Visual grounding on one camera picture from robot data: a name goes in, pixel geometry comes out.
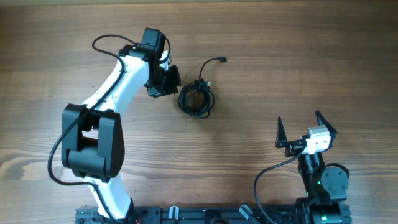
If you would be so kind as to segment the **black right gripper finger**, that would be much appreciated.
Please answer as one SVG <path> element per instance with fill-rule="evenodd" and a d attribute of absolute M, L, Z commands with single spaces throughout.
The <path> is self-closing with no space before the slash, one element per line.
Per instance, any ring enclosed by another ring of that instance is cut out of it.
<path fill-rule="evenodd" d="M 282 118 L 279 116 L 277 118 L 277 136 L 275 140 L 275 147 L 276 148 L 283 148 L 287 146 L 287 136 L 284 130 L 284 125 L 282 122 Z"/>
<path fill-rule="evenodd" d="M 335 137 L 338 134 L 337 130 L 324 118 L 319 110 L 316 110 L 315 116 L 317 117 L 318 125 L 325 125 L 331 137 Z"/>

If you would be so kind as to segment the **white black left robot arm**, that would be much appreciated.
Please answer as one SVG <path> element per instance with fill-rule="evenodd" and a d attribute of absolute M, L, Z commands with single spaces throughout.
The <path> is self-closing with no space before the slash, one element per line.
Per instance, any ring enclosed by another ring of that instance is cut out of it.
<path fill-rule="evenodd" d="M 98 91 L 80 105 L 68 104 L 62 114 L 61 147 L 64 167 L 88 185 L 98 208 L 94 223 L 138 223 L 134 203 L 119 172 L 125 145 L 121 118 L 141 87 L 153 98 L 176 94 L 181 85 L 171 64 L 170 42 L 160 30 L 145 28 L 142 40 L 130 40 L 117 54 L 117 64 Z"/>

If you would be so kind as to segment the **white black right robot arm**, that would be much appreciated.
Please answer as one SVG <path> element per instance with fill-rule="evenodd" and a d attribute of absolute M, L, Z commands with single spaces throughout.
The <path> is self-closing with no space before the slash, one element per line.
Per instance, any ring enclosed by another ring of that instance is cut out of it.
<path fill-rule="evenodd" d="M 325 163 L 322 154 L 333 147 L 337 130 L 316 111 L 317 125 L 309 127 L 300 139 L 287 139 L 282 118 L 277 119 L 276 148 L 284 148 L 286 157 L 298 160 L 298 172 L 307 196 L 296 200 L 300 223 L 350 224 L 347 199 L 349 170 L 339 163 Z"/>

